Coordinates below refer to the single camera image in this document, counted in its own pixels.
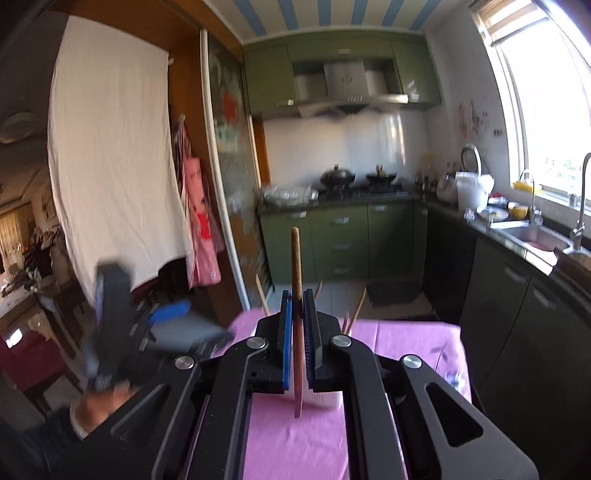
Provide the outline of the person's left hand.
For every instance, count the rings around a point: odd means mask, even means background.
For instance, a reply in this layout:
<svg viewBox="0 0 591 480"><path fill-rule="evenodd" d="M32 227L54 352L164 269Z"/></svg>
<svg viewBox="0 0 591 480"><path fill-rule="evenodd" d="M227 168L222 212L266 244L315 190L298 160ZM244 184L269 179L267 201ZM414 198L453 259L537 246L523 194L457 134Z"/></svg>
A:
<svg viewBox="0 0 591 480"><path fill-rule="evenodd" d="M102 392L87 390L73 407L76 425L85 434L92 433L135 393L136 390L128 382L122 382Z"/></svg>

